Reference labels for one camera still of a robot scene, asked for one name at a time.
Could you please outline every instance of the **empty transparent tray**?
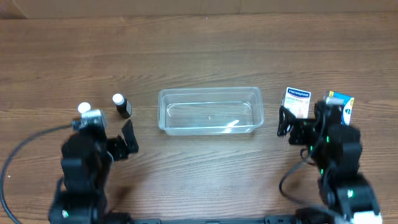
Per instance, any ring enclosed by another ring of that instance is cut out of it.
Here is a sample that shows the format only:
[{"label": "empty transparent tray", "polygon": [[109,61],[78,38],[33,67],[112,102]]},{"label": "empty transparent tray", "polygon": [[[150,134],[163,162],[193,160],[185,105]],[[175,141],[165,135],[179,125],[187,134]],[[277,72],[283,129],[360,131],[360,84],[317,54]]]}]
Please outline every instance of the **empty transparent tray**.
[{"label": "empty transparent tray", "polygon": [[264,122],[257,87],[181,88],[159,93],[159,128],[169,135],[250,133]]}]

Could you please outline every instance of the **wood grain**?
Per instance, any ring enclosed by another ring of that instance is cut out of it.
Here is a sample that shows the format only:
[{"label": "wood grain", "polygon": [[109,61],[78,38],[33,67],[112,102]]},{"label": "wood grain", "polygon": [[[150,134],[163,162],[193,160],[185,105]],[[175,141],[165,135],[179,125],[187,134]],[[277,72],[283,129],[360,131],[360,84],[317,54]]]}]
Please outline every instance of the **wood grain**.
[{"label": "wood grain", "polygon": [[[0,163],[29,134],[65,124],[88,101],[120,132],[111,96],[133,105],[138,154],[118,162],[110,204],[134,218],[233,218],[292,213],[277,184],[300,160],[276,136],[283,91],[355,96],[361,171],[385,223],[398,219],[398,13],[112,17],[0,21]],[[252,134],[168,136],[157,127],[163,88],[258,86],[265,124]],[[46,223],[62,175],[60,146],[72,132],[28,145],[11,164],[6,197],[23,223]],[[319,202],[317,171],[306,167],[286,189]],[[10,223],[4,212],[0,223]]]}]

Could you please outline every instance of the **white bottle cap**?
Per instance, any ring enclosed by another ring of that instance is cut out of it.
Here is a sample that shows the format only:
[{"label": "white bottle cap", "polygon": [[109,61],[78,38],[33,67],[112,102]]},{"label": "white bottle cap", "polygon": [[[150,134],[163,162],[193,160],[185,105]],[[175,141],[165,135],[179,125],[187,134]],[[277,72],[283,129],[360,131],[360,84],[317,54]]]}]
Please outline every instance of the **white bottle cap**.
[{"label": "white bottle cap", "polygon": [[118,106],[122,105],[124,103],[124,97],[120,93],[113,95],[112,100],[113,100],[113,103]]},{"label": "white bottle cap", "polygon": [[79,113],[81,113],[81,114],[86,113],[89,110],[91,110],[91,105],[87,102],[82,102],[77,107],[77,111],[79,111]]}]

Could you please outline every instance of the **black bottle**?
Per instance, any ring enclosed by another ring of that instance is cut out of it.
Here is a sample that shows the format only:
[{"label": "black bottle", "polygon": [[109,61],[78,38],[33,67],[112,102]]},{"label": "black bottle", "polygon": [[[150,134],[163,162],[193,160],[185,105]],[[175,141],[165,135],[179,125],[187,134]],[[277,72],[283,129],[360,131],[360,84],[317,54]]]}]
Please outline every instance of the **black bottle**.
[{"label": "black bottle", "polygon": [[116,109],[118,110],[119,114],[124,119],[128,119],[132,114],[130,102],[120,93],[113,95],[112,100],[113,103],[116,105]]}]

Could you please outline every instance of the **wall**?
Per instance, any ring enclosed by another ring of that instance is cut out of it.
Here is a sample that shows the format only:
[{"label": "wall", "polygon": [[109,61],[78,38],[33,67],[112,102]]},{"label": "wall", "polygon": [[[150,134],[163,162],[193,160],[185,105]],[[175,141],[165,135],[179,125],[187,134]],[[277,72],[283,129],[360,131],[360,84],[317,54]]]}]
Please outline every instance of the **wall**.
[{"label": "wall", "polygon": [[0,0],[0,16],[98,17],[265,12],[398,11],[398,0]]}]

